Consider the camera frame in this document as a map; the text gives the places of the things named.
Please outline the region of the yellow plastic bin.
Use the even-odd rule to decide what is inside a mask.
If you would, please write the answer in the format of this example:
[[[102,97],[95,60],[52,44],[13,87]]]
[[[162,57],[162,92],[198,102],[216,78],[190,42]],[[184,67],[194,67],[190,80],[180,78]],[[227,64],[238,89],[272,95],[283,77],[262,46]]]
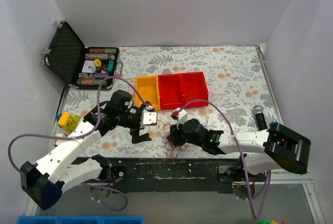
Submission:
[[[135,88],[144,101],[151,103],[155,111],[161,110],[158,76],[136,77]]]

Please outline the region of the red plastic bin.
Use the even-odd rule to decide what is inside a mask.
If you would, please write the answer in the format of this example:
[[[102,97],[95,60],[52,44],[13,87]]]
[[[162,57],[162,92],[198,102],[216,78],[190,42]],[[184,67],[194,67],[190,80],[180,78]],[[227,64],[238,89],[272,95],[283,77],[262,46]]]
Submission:
[[[183,96],[180,74],[158,75],[158,85],[161,110],[176,109],[182,106]]]
[[[183,105],[195,99],[209,99],[209,91],[203,72],[181,73]]]

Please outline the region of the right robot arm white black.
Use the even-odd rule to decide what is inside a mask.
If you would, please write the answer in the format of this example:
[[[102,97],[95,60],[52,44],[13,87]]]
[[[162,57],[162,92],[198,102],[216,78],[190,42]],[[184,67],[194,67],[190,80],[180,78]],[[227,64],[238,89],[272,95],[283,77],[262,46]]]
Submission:
[[[298,175],[308,171],[311,141],[278,122],[272,122],[267,130],[233,136],[222,130],[208,130],[191,119],[172,125],[167,140],[175,146],[199,146],[211,155],[242,152],[241,161],[245,163],[235,168],[241,181],[268,170],[283,169]]]

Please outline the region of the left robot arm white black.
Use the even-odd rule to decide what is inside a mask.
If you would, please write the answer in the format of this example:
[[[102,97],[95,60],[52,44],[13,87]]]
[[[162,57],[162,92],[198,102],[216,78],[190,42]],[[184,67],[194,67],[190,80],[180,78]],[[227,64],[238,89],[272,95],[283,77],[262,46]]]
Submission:
[[[78,165],[73,162],[93,143],[117,126],[128,128],[132,143],[151,141],[140,134],[145,126],[157,124],[157,113],[150,102],[130,106],[130,93],[117,90],[108,101],[94,107],[69,135],[35,163],[25,162],[20,168],[21,187],[42,210],[55,205],[62,194],[89,180],[108,182],[112,176],[110,161],[94,155]]]

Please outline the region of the yellow toy brick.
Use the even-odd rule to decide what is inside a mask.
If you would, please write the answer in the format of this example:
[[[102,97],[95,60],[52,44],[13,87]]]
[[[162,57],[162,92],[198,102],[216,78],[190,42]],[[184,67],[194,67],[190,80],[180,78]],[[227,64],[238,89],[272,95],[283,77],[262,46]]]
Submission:
[[[57,124],[64,129],[66,132],[73,132],[78,126],[81,116],[72,115],[69,112],[65,111],[56,116]]]

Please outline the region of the black poker chip case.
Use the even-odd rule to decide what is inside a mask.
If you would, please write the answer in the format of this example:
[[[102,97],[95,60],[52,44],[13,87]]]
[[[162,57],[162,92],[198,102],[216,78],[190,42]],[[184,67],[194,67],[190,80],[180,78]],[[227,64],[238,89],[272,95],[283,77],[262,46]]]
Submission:
[[[88,47],[66,21],[54,22],[56,33],[48,48],[43,49],[44,64],[65,84],[77,89],[109,90],[112,79],[123,72],[117,47]]]

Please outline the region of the black silver microphone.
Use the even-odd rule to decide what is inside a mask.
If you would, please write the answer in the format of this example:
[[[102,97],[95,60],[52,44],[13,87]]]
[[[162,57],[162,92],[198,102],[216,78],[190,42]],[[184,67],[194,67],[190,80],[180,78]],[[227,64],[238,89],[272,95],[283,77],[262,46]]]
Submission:
[[[263,107],[260,105],[255,105],[252,109],[252,113],[255,117],[255,120],[257,122],[257,126],[258,126],[258,130],[262,131],[262,130],[266,130],[268,129],[267,123],[266,123],[266,119],[263,113]]]

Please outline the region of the red white toy block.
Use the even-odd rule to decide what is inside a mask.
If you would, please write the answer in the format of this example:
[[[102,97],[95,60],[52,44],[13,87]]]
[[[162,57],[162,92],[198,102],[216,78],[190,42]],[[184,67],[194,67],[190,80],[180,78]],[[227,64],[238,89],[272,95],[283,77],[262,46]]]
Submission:
[[[67,133],[56,133],[55,137],[67,138],[68,135],[67,135]],[[62,139],[53,139],[53,147],[57,147],[62,142],[64,142],[64,140],[62,140]]]

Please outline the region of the blue toy piece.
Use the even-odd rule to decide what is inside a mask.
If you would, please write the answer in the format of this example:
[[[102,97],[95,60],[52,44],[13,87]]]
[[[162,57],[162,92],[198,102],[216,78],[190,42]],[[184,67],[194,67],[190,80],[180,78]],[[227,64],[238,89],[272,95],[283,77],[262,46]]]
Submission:
[[[278,124],[279,122],[278,121],[272,121],[271,123],[270,123],[270,127],[272,126],[272,125],[274,125],[274,124]]]

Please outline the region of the green red toy blocks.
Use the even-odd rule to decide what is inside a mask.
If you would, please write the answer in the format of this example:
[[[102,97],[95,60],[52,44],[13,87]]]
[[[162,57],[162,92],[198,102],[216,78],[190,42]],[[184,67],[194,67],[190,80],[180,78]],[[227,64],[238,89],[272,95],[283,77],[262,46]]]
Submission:
[[[275,220],[264,218],[263,221],[259,222],[259,224],[286,224],[286,222],[282,221],[281,223],[279,223]]]

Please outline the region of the blue plastic tray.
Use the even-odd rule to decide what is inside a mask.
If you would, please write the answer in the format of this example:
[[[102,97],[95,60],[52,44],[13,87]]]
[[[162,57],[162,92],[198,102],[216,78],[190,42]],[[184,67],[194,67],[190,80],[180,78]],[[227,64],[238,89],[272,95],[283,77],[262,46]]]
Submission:
[[[118,223],[118,224],[143,224],[143,217],[118,217],[118,216],[20,216],[17,224],[71,224],[71,223]]]

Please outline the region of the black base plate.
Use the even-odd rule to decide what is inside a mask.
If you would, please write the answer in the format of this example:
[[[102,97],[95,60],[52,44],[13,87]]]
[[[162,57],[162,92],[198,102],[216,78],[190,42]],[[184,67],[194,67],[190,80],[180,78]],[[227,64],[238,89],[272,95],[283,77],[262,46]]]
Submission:
[[[224,169],[237,159],[110,158],[109,184],[124,193],[132,192],[218,192],[231,194],[232,185],[223,182]]]

